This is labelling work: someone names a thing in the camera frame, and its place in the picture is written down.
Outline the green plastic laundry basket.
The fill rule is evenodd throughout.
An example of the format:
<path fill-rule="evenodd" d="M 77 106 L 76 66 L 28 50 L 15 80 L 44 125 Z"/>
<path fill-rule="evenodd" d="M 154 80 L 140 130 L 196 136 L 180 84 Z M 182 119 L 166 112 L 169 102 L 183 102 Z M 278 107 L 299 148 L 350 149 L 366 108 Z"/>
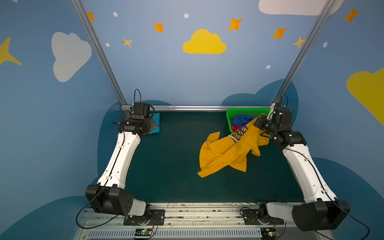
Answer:
<path fill-rule="evenodd" d="M 226 117 L 227 117 L 230 132 L 231 133 L 234 132 L 234 130 L 232 128 L 232 119 L 236 116 L 250 116 L 253 118 L 257 118 L 262 114 L 268 116 L 269 113 L 270 113 L 270 109 L 268 109 L 268 108 L 234 108 L 234 109 L 229 109 L 226 112 Z"/>

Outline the yellow printed t-shirt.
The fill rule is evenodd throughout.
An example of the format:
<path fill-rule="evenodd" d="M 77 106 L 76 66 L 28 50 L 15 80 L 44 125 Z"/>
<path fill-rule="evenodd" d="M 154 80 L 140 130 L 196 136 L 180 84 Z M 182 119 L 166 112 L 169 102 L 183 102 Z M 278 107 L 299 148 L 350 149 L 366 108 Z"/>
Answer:
<path fill-rule="evenodd" d="M 210 134 L 200 150 L 201 170 L 198 175 L 205 178 L 227 166 L 245 173 L 247 154 L 259 157 L 259 147 L 268 145 L 270 141 L 269 135 L 254 126 L 255 122 L 255 119 L 250 121 L 224 138 L 220 137 L 220 132 Z"/>

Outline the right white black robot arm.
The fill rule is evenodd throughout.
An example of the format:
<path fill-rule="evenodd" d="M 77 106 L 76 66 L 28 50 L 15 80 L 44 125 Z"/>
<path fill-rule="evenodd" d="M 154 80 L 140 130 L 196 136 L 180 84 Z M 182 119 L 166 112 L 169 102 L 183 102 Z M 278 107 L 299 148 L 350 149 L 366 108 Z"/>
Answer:
<path fill-rule="evenodd" d="M 303 232 L 335 230 L 350 215 L 350 206 L 339 200 L 327 185 L 305 138 L 292 130 L 292 118 L 288 105 L 278 101 L 271 104 L 268 115 L 256 119 L 254 126 L 262 131 L 262 137 L 274 141 L 282 151 L 303 193 L 304 204 L 268 202 L 259 208 L 259 219 L 282 219 L 294 223 Z"/>

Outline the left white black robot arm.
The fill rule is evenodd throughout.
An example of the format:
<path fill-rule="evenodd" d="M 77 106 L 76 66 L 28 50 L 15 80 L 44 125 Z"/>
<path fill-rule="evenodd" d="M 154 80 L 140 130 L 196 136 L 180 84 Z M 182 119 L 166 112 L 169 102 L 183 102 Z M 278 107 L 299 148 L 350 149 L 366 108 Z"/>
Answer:
<path fill-rule="evenodd" d="M 95 185 L 86 189 L 88 205 L 96 213 L 133 216 L 141 225 L 150 221 L 149 203 L 137 200 L 125 190 L 126 178 L 134 153 L 142 138 L 158 126 L 154 121 L 155 108 L 141 101 L 134 102 L 127 119 L 118 123 L 117 143 L 110 161 Z"/>

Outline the blue t-shirt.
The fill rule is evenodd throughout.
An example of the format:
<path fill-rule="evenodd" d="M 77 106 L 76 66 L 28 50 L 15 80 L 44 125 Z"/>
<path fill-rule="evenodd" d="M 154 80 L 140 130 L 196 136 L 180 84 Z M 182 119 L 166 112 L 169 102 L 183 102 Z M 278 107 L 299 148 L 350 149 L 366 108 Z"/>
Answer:
<path fill-rule="evenodd" d="M 247 125 L 249 122 L 251 122 L 253 119 L 255 119 L 255 117 L 248 116 L 248 115 L 237 115 L 230 120 L 230 123 L 231 123 L 231 126 L 234 128 L 243 127 Z"/>

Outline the right green circuit board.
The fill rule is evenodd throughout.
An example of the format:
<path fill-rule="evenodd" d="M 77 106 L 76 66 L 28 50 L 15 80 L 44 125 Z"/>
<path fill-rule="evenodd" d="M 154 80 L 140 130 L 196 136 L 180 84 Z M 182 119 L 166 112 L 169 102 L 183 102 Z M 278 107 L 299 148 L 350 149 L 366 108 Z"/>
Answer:
<path fill-rule="evenodd" d="M 276 229 L 261 228 L 261 240 L 275 240 L 278 236 Z"/>

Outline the green circuit board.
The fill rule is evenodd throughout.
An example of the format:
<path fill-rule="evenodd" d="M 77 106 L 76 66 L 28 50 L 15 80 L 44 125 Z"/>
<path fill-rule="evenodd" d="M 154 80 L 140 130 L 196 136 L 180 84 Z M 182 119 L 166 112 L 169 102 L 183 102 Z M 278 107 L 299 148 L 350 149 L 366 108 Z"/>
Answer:
<path fill-rule="evenodd" d="M 261 228 L 261 240 L 275 240 L 278 236 L 276 229 Z"/>
<path fill-rule="evenodd" d="M 149 239 L 153 235 L 153 228 L 150 229 L 135 229 L 134 240 Z"/>

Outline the folded teal t-shirt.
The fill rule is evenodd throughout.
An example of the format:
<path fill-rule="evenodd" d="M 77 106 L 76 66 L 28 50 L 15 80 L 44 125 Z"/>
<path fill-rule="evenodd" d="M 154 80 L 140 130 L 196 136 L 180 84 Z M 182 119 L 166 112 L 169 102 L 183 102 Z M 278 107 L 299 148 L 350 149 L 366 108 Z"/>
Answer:
<path fill-rule="evenodd" d="M 151 132 L 149 134 L 157 134 L 160 132 L 160 113 L 155 113 L 153 116 L 154 123 L 151 127 Z"/>

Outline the left green circuit board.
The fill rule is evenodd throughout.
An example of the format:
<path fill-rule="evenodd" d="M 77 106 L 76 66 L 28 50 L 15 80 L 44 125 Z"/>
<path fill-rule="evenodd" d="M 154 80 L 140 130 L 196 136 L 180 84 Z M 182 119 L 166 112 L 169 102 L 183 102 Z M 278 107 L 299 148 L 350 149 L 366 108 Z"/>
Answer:
<path fill-rule="evenodd" d="M 149 239 L 153 235 L 153 228 L 150 229 L 135 229 L 134 240 Z"/>

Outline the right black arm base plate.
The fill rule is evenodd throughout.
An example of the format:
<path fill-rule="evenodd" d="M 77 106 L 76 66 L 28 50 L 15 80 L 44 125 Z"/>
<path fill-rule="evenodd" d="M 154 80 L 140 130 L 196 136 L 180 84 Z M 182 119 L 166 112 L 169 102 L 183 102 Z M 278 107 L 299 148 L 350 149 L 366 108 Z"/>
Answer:
<path fill-rule="evenodd" d="M 264 211 L 256 209 L 241 209 L 240 214 L 244 219 L 245 225 L 284 225 L 282 219 L 272 218 Z"/>

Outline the aluminium mounting rail base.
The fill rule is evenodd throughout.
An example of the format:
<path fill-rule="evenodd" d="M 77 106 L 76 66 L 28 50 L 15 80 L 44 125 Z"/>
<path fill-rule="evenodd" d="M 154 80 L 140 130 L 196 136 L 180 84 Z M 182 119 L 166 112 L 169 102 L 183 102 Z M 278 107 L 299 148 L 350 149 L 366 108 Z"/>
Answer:
<path fill-rule="evenodd" d="M 165 210 L 163 226 L 124 226 L 125 217 L 80 214 L 76 240 L 134 240 L 135 229 L 153 228 L 149 239 L 139 240 L 261 240 L 261 228 L 276 229 L 276 240 L 332 240 L 331 231 L 303 232 L 294 223 L 245 225 L 241 209 L 258 209 L 258 203 L 151 203 L 151 210 Z"/>

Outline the right aluminium frame post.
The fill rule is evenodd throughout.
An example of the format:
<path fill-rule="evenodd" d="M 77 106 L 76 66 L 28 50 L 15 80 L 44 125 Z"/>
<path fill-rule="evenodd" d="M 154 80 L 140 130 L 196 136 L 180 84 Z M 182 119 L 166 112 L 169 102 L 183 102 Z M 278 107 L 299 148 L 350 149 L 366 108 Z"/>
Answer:
<path fill-rule="evenodd" d="M 331 15 L 331 11 L 333 6 L 336 4 L 336 0 L 327 0 L 321 9 L 319 15 L 317 16 L 313 26 L 311 27 L 306 41 L 304 44 L 300 47 L 300 50 L 294 59 L 287 75 L 283 79 L 281 85 L 279 86 L 275 96 L 273 97 L 270 106 L 272 107 L 275 103 L 277 103 L 279 100 L 282 99 L 284 93 L 288 89 L 290 83 L 294 79 L 296 73 L 298 72 L 300 66 L 304 62 L 304 59 L 306 58 L 307 54 L 309 53 L 312 45 L 315 43 L 317 37 L 319 36 L 320 32 L 322 31 L 324 25 L 326 24 L 328 18 Z"/>

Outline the aluminium frame post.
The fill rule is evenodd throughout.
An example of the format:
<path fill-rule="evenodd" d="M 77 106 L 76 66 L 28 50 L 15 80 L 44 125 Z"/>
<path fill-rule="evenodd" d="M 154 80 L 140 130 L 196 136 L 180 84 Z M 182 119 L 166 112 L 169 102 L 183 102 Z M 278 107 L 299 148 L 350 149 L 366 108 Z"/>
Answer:
<path fill-rule="evenodd" d="M 130 108 L 125 109 L 124 107 L 127 107 L 127 101 L 123 94 L 123 91 L 118 83 L 118 80 L 112 70 L 112 67 L 107 59 L 107 56 L 103 50 L 103 47 L 99 41 L 99 38 L 97 37 L 97 34 L 95 32 L 95 29 L 91 23 L 91 20 L 89 19 L 88 13 L 86 11 L 86 8 L 83 4 L 83 1 L 79 0 L 71 0 L 71 3 L 87 33 L 87 36 L 89 37 L 91 44 L 100 60 L 100 63 L 109 79 L 109 82 L 116 94 L 116 97 L 118 98 L 120 105 L 121 105 L 121 111 L 123 111 L 126 115 L 126 117 L 129 117 L 131 115 Z"/>
<path fill-rule="evenodd" d="M 306 58 L 307 54 L 309 53 L 312 45 L 315 43 L 317 37 L 319 36 L 320 32 L 322 31 L 324 25 L 326 24 L 328 18 L 331 15 L 331 11 L 333 6 L 336 4 L 336 0 L 327 0 L 321 9 L 319 15 L 317 16 L 313 26 L 311 27 L 306 41 L 304 44 L 300 47 L 300 50 L 294 59 L 287 75 L 283 79 L 281 85 L 279 86 L 275 96 L 273 97 L 270 106 L 272 107 L 275 103 L 277 103 L 279 100 L 282 99 L 284 93 L 288 89 L 290 83 L 294 79 L 296 73 L 298 72 L 300 66 L 304 62 L 304 59 Z"/>

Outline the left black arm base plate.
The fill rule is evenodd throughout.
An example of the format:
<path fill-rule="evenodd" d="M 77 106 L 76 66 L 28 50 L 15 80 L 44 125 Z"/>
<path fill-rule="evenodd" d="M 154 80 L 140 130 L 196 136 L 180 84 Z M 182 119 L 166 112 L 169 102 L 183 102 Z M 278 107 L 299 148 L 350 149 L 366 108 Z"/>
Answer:
<path fill-rule="evenodd" d="M 124 219 L 124 226 L 163 226 L 165 210 L 150 210 L 143 216 L 128 216 Z"/>

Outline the horizontal aluminium frame bar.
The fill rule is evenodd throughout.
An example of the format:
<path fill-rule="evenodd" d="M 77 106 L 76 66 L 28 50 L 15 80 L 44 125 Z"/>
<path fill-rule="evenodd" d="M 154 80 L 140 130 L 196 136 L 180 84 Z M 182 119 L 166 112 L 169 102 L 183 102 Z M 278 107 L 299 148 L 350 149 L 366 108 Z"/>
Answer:
<path fill-rule="evenodd" d="M 226 112 L 240 108 L 270 109 L 271 106 L 154 106 L 155 112 Z"/>

